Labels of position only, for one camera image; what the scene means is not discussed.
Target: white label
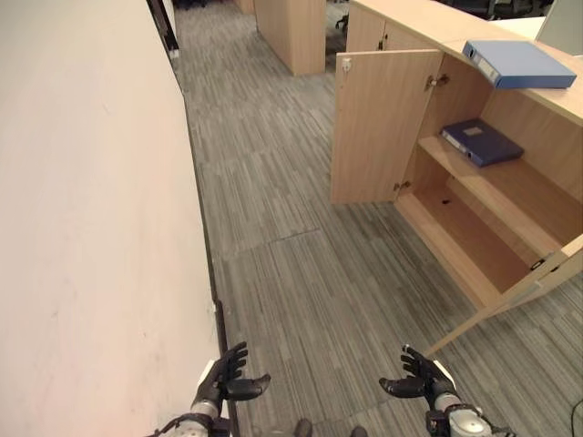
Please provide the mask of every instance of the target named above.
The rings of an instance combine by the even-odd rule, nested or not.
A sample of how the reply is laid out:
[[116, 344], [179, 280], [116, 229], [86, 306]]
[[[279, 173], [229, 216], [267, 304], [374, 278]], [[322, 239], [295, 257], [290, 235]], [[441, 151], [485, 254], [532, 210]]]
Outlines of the white label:
[[468, 135], [469, 137], [473, 137], [474, 135], [480, 135], [483, 132], [482, 132], [482, 129], [480, 129], [478, 126], [474, 126], [474, 127], [470, 127], [468, 129], [465, 129], [464, 133], [466, 135]]
[[442, 137], [445, 138], [448, 142], [451, 143], [452, 146], [454, 146], [456, 149], [458, 149], [459, 151], [461, 151], [462, 153], [465, 153], [465, 147], [462, 146], [461, 144], [459, 144], [459, 141], [457, 141], [454, 137], [452, 137], [451, 135], [449, 135], [447, 132], [442, 131], [441, 133]]
[[498, 79], [498, 72], [487, 63], [487, 61], [481, 57], [479, 61], [477, 61], [477, 67], [480, 69], [482, 73], [486, 75], [490, 82], [495, 83], [496, 79]]

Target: blue binder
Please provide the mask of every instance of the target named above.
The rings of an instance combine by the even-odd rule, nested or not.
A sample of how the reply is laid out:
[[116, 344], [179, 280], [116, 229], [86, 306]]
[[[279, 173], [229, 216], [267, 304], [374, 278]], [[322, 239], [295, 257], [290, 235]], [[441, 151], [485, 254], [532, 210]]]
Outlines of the blue binder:
[[577, 77], [528, 41], [467, 41], [464, 55], [496, 88], [567, 88]]
[[520, 158], [524, 152], [521, 146], [479, 118], [446, 126], [441, 135], [478, 167]]

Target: cabinet shelf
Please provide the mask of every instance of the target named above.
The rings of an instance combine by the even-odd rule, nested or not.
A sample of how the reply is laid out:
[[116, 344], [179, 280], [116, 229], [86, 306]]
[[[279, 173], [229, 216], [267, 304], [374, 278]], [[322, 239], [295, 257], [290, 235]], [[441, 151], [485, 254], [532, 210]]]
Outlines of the cabinet shelf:
[[400, 196], [396, 207], [478, 309], [498, 300], [529, 272], [529, 266], [447, 187]]
[[477, 168], [441, 137], [419, 145], [541, 258], [581, 233], [581, 204], [523, 159]]

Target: cabinet door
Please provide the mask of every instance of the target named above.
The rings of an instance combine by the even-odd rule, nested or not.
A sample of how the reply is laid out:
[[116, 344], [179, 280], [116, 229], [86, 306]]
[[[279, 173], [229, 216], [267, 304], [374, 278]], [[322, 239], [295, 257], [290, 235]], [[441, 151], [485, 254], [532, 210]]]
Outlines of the cabinet door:
[[336, 57], [332, 203], [396, 198], [443, 53], [341, 53]]
[[383, 50], [384, 18], [357, 4], [350, 5], [347, 52]]

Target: gray striped carpet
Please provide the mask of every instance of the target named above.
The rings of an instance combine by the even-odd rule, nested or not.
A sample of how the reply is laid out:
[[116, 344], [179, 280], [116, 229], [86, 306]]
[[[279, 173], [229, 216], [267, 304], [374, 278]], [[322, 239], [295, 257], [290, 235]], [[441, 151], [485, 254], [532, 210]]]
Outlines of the gray striped carpet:
[[[243, 437], [424, 435], [423, 401], [377, 384], [401, 374], [399, 348], [422, 350], [472, 306], [390, 204], [329, 204], [334, 113], [328, 73], [292, 77], [231, 3], [177, 11], [187, 101], [219, 297], [230, 343], [250, 343], [249, 375], [269, 391], [239, 405]], [[581, 278], [482, 323], [438, 353], [467, 401], [523, 436], [569, 433], [583, 396]]]

